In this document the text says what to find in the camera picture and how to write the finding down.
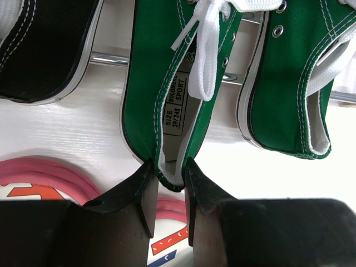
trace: black leather shoe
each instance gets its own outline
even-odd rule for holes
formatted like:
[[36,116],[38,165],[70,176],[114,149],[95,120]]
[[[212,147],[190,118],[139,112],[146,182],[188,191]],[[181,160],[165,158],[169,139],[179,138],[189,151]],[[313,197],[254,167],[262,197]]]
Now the black leather shoe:
[[24,0],[0,46],[0,98],[40,105],[71,93],[89,62],[103,0]]

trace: white rubber sole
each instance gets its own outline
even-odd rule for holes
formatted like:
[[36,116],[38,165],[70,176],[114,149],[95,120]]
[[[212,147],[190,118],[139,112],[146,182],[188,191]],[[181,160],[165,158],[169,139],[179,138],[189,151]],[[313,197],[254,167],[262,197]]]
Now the white rubber sole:
[[82,55],[77,67],[76,72],[74,73],[72,80],[67,84],[66,88],[63,89],[60,93],[57,95],[53,96],[52,98],[48,98],[45,100],[37,101],[34,103],[22,103],[23,105],[27,106],[39,106],[39,105],[45,105],[53,102],[57,102],[62,100],[64,97],[69,95],[71,92],[74,91],[74,89],[79,85],[81,80],[83,79],[83,76],[85,74],[85,70],[87,69],[89,59],[90,59],[90,54],[94,42],[94,37],[95,37],[95,32],[96,32],[96,27],[98,25],[100,13],[101,13],[101,8],[103,5],[104,0],[99,0],[98,5],[95,10],[94,17],[92,19],[92,22],[90,24],[90,28],[88,31],[87,38],[85,40],[84,48],[82,51]]
[[263,149],[262,145],[257,142],[250,131],[250,103],[253,102],[253,90],[255,80],[258,74],[261,57],[263,55],[264,41],[268,27],[269,12],[261,14],[260,26],[258,31],[258,39],[256,41],[253,57],[248,68],[244,84],[242,85],[240,96],[236,105],[236,122],[243,135],[243,138]]

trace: white stitching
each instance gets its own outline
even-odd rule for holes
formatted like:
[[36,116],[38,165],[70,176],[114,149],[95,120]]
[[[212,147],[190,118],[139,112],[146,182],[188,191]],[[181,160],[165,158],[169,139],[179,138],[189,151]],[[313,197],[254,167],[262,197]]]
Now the white stitching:
[[[343,20],[341,20],[335,27],[338,27],[343,21],[345,21],[345,20],[346,20],[349,16],[351,16],[353,13],[355,13],[355,12],[353,11],[352,13],[348,14],[348,15],[347,15]],[[340,30],[342,30],[351,20],[355,19],[355,17],[356,17],[356,15],[355,15],[353,18],[351,18],[348,22],[346,22],[343,26],[341,26],[341,28],[339,28],[339,29],[335,32],[335,34],[336,34],[337,32],[339,32]],[[324,38],[315,46],[315,48],[314,48],[313,51],[311,52],[309,58],[307,59],[305,65],[304,65],[304,68],[303,68],[303,71],[302,71],[302,73],[301,73],[301,76],[300,76],[300,78],[299,78],[298,89],[297,89],[297,106],[298,106],[298,117],[299,117],[299,123],[300,123],[301,142],[302,142],[302,146],[304,146],[304,147],[302,147],[303,152],[306,151],[306,145],[305,145],[305,140],[304,140],[303,99],[302,99],[302,97],[301,97],[301,92],[299,93],[299,91],[301,91],[300,86],[304,83],[305,78],[306,78],[306,74],[308,73],[308,71],[305,72],[305,68],[308,69],[308,68],[310,67],[310,65],[312,64],[314,58],[318,55],[319,51],[320,51],[321,49],[323,49],[324,44],[327,43],[327,42],[329,41],[329,39],[331,38],[331,37],[328,37],[326,40],[324,40],[324,39],[328,36],[328,34],[329,34],[329,32],[324,36]],[[322,42],[324,42],[324,43],[322,44],[322,46],[316,51],[316,54],[313,56],[313,58],[311,59],[311,61],[309,61],[310,58],[312,57],[314,51],[317,49],[317,47],[318,47]]]
[[20,39],[20,41],[18,41],[18,43],[16,44],[16,46],[10,51],[10,53],[8,53],[9,49],[10,49],[10,46],[12,45],[12,43],[15,41],[15,39],[17,38],[18,34],[20,33],[24,23],[26,22],[26,18],[28,16],[28,12],[29,12],[29,8],[30,8],[30,5],[31,5],[31,2],[29,1],[29,4],[28,4],[28,7],[27,7],[27,10],[26,10],[26,15],[23,19],[23,22],[20,26],[20,28],[18,29],[18,32],[16,33],[15,37],[11,40],[8,48],[6,49],[2,59],[1,59],[1,62],[0,62],[0,72],[2,71],[2,69],[4,68],[4,65],[6,63],[6,61],[9,59],[9,57],[12,55],[12,53],[17,49],[17,47],[19,46],[19,44],[22,42],[22,40],[25,38],[31,24],[32,24],[32,21],[33,21],[33,17],[34,17],[34,12],[36,11],[36,0],[34,0],[34,4],[33,4],[33,12],[32,12],[32,15],[31,15],[31,20],[29,22],[29,24],[27,25],[27,28],[26,28],[26,31],[24,33],[24,35],[22,36],[22,38]]
[[[172,66],[173,65],[176,65],[176,61],[179,59],[179,57],[177,57],[177,55],[179,55],[182,50],[183,50],[183,47],[184,46],[180,46],[180,48],[175,52],[174,54],[174,57],[172,59],[172,62],[171,62],[171,65],[168,67],[168,70],[166,72],[166,75],[165,75],[165,78],[163,80],[163,83],[161,85],[161,88],[160,88],[160,91],[156,97],[156,101],[155,101],[155,105],[154,105],[154,130],[155,130],[155,135],[156,135],[156,157],[155,157],[155,162],[157,160],[157,155],[158,155],[158,161],[160,160],[160,155],[161,155],[161,145],[159,145],[159,136],[158,136],[158,131],[159,131],[159,127],[158,127],[158,124],[156,123],[156,120],[159,122],[160,119],[159,119],[159,108],[158,108],[158,102],[159,102],[159,99],[162,97],[162,94],[163,94],[163,88],[164,88],[164,84],[167,82],[167,79],[169,77],[169,73],[171,72],[171,69],[172,69]],[[159,174],[162,175],[163,178],[165,178],[167,180],[167,182],[170,184],[170,185],[173,185],[171,181],[169,181],[162,173],[162,171],[159,169],[158,171]]]
[[220,50],[221,50],[222,47],[223,47],[223,44],[224,44],[225,39],[226,39],[226,36],[228,36],[228,33],[229,33],[229,31],[230,31],[230,28],[231,28],[231,25],[233,25],[233,21],[234,21],[234,19],[235,19],[237,13],[238,13],[238,12],[235,10],[235,11],[234,11],[234,14],[233,14],[233,16],[232,16],[232,18],[231,18],[231,20],[230,20],[230,22],[229,22],[229,26],[228,26],[228,29],[226,30],[224,39],[222,39],[221,45],[219,46],[218,53],[220,53]]
[[[159,175],[161,176],[161,178],[165,178],[165,176],[163,175],[162,171],[160,169],[157,170],[157,173],[156,175]],[[173,188],[173,191],[179,189],[179,190],[182,190],[184,188],[184,185],[182,186],[177,186],[177,185],[173,185],[171,182],[170,182],[170,185],[172,186]]]
[[[342,26],[340,29],[338,29],[335,33],[339,32],[341,29],[343,29],[343,27],[344,27],[345,25],[343,25],[343,26]],[[306,62],[306,65],[304,66],[303,72],[302,72],[302,74],[301,74],[301,77],[303,77],[303,81],[301,82],[301,84],[304,83],[305,78],[306,78],[306,73],[308,73],[308,71],[306,71],[306,73],[304,73],[304,70],[305,70],[306,66],[308,66],[308,68],[310,67],[310,65],[312,64],[314,58],[318,55],[319,51],[320,51],[321,49],[323,49],[324,44],[327,43],[327,41],[328,41],[329,39],[330,39],[330,38],[327,38],[327,39],[324,41],[324,43],[322,44],[322,46],[317,50],[316,54],[313,56],[312,60],[308,63],[308,61],[309,61],[310,57],[312,56],[314,50],[320,45],[320,43],[321,43],[322,41],[320,41],[320,42],[317,44],[317,47],[315,47],[315,48],[313,49],[313,52],[312,52],[311,55],[309,56],[309,58],[308,58],[308,60],[307,60],[307,62]],[[300,122],[302,128],[300,128],[300,129],[301,129],[301,130],[303,129],[303,131],[301,132],[301,138],[302,138],[302,145],[304,145],[304,150],[306,151],[306,145],[305,145],[305,140],[304,140],[304,112],[303,112],[303,109],[302,109],[302,106],[303,106],[303,99],[301,98],[301,93],[299,94],[299,91],[301,91],[300,84],[298,84],[298,90],[297,90],[297,94],[299,95],[299,100],[297,99],[297,103],[298,103],[298,101],[300,101],[300,111],[301,111],[301,114],[302,114],[302,122]]]
[[328,21],[327,21],[327,17],[325,16],[325,13],[324,13],[324,7],[323,7],[323,3],[322,3],[322,0],[319,0],[319,2],[320,2],[320,6],[322,7],[322,13],[323,13],[323,17],[324,17],[324,22],[325,22],[325,25],[326,25],[326,27],[327,27],[327,30],[328,30],[328,32],[329,32],[329,34],[330,34],[330,36],[332,37],[332,34],[330,33],[330,29],[329,29],[329,25],[328,25]]
[[328,8],[328,2],[326,0],[324,0],[324,2],[325,2],[325,7],[327,9],[327,13],[329,15],[330,22],[332,23],[332,29],[334,29],[334,35],[336,35],[334,22],[333,22],[333,19],[332,19],[332,15],[330,14],[330,11],[329,11],[329,8]]
[[[349,15],[347,15],[343,20],[341,20],[341,21],[336,25],[336,27],[339,26],[343,21],[345,21],[345,20],[346,20],[351,14],[353,14],[353,13],[354,13],[354,12],[350,13]],[[305,65],[304,65],[304,68],[303,68],[303,71],[302,71],[302,73],[301,73],[301,76],[300,76],[300,78],[299,78],[299,83],[298,83],[298,89],[297,89],[297,95],[296,95],[296,97],[297,97],[298,119],[299,119],[299,125],[300,125],[300,134],[301,134],[301,138],[302,138],[301,142],[302,142],[302,150],[303,150],[303,152],[305,152],[305,149],[306,149],[306,148],[305,148],[304,134],[303,134],[303,133],[304,133],[304,124],[302,123],[303,120],[301,120],[301,118],[300,118],[300,111],[301,111],[302,115],[304,115],[304,114],[303,114],[303,109],[302,109],[301,96],[299,97],[300,82],[301,82],[301,78],[302,78],[302,76],[303,76],[304,70],[305,70],[305,68],[306,68],[306,66],[307,66],[307,64],[308,64],[308,61],[310,60],[312,54],[314,53],[315,49],[324,41],[324,39],[327,37],[328,34],[329,34],[329,32],[324,36],[324,38],[315,46],[315,48],[314,48],[313,51],[311,52],[309,58],[307,59]]]
[[[182,2],[180,0],[176,0],[177,2],[177,10],[178,10],[178,16],[179,16],[179,23],[182,29],[186,26],[185,19],[184,19],[184,14],[183,14],[183,6]],[[190,43],[190,38],[188,35],[184,37],[184,41],[186,44]]]
[[189,61],[195,61],[195,53],[194,52],[186,52],[184,59],[189,60]]
[[285,152],[285,151],[283,151],[281,153],[286,154],[288,156],[301,157],[301,158],[305,158],[305,159],[312,159],[312,160],[318,159],[317,155],[307,155],[307,154],[301,154],[301,153],[293,154],[293,153],[289,153],[289,152]]
[[[182,29],[183,29],[185,26],[183,27],[181,20],[184,21],[184,18],[183,18],[183,19],[181,18],[180,10],[179,10],[179,6],[182,8],[181,1],[180,1],[180,0],[176,0],[176,3],[177,3],[178,15],[179,15],[179,23],[181,24],[181,27],[182,27]],[[163,82],[162,82],[160,91],[159,91],[159,93],[158,93],[158,95],[157,95],[157,97],[156,97],[156,101],[155,101],[155,105],[154,105],[154,129],[155,129],[155,134],[156,134],[156,140],[158,140],[158,126],[156,126],[156,121],[155,121],[156,119],[158,120],[158,115],[156,114],[157,111],[158,111],[157,103],[158,103],[158,101],[159,101],[159,99],[160,99],[160,97],[161,97],[161,93],[162,93],[162,91],[163,91],[162,89],[163,89],[163,87],[164,87],[164,84],[166,83],[166,80],[167,80],[167,78],[168,78],[168,74],[171,72],[170,69],[171,69],[172,65],[175,64],[175,63],[173,63],[173,62],[176,61],[176,56],[181,52],[180,50],[181,50],[182,48],[183,48],[183,46],[181,46],[181,47],[175,52],[175,54],[174,54],[174,56],[173,56],[173,59],[172,59],[172,62],[171,62],[171,64],[170,64],[170,66],[168,67],[168,70],[167,70],[167,72],[166,72],[166,75],[165,75],[165,77],[164,77],[164,79],[163,79]]]

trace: shoelace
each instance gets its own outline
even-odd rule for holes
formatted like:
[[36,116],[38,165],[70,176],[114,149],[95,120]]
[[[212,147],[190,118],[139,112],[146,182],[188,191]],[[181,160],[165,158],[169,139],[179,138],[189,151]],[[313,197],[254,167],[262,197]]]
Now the shoelace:
[[214,95],[217,54],[219,53],[219,13],[228,19],[231,3],[238,12],[269,11],[278,8],[282,0],[194,0],[193,17],[182,30],[171,48],[177,50],[197,21],[197,48],[188,83],[189,95],[210,101]]
[[[356,9],[356,0],[339,0],[341,4],[348,4]],[[341,73],[356,53],[356,24],[352,25],[334,42],[333,47],[323,55],[314,67],[306,96],[323,89],[329,82]]]

